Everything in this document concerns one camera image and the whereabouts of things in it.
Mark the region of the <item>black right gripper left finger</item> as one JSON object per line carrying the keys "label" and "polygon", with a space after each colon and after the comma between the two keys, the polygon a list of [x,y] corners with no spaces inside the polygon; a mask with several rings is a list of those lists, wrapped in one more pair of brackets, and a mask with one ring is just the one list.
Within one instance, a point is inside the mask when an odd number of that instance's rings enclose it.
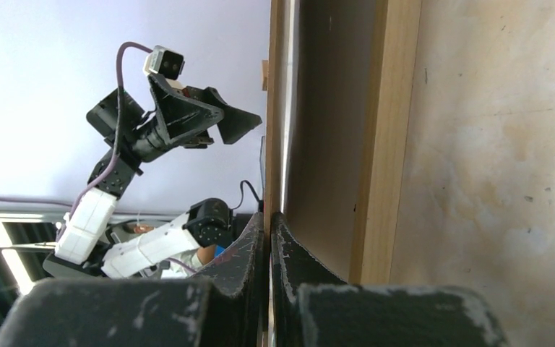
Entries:
{"label": "black right gripper left finger", "polygon": [[185,279],[48,279],[19,298],[0,346],[257,346],[263,215]]}

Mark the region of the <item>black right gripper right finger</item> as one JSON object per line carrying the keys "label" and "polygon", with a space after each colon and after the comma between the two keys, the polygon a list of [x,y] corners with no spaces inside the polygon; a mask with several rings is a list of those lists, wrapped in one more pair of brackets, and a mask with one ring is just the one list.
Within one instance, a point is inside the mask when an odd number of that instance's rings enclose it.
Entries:
{"label": "black right gripper right finger", "polygon": [[457,286],[358,285],[271,222],[277,346],[507,346],[483,297]]}

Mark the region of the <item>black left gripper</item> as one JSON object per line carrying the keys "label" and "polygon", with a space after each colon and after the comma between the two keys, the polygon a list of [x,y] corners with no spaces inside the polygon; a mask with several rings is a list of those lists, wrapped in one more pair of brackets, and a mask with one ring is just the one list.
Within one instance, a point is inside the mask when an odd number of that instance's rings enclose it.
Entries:
{"label": "black left gripper", "polygon": [[175,147],[206,149],[213,144],[208,129],[218,124],[225,145],[238,142],[262,118],[227,104],[213,87],[203,90],[204,102],[172,88],[159,74],[148,76],[156,112],[138,129],[139,153],[166,153]]}

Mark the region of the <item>light wooden picture frame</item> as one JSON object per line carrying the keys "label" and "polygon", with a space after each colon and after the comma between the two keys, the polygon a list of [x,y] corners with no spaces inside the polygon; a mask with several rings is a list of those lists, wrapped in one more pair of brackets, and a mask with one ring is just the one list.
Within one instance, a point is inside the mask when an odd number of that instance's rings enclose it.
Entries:
{"label": "light wooden picture frame", "polygon": [[[408,136],[421,1],[375,1],[363,149],[353,223],[351,283],[390,279]],[[286,1],[270,6],[264,217],[281,212]]]}

